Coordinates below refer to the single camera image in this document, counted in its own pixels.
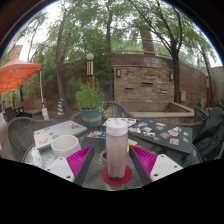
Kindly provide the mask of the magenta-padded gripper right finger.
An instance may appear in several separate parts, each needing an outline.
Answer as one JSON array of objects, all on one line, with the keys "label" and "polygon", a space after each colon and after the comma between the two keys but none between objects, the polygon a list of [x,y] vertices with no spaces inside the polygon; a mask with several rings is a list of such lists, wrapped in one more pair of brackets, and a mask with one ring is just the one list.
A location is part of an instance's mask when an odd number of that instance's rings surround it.
[{"label": "magenta-padded gripper right finger", "polygon": [[129,147],[129,155],[143,185],[155,182],[182,169],[165,154],[155,155],[137,146]]}]

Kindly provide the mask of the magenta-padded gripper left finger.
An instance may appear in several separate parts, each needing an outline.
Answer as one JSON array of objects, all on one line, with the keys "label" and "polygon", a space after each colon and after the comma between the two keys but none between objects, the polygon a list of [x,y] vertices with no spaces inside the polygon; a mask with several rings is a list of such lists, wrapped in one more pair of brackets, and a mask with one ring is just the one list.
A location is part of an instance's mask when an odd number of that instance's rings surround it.
[{"label": "magenta-padded gripper left finger", "polygon": [[82,186],[93,156],[94,148],[90,145],[67,158],[57,158],[46,168],[46,171]]}]

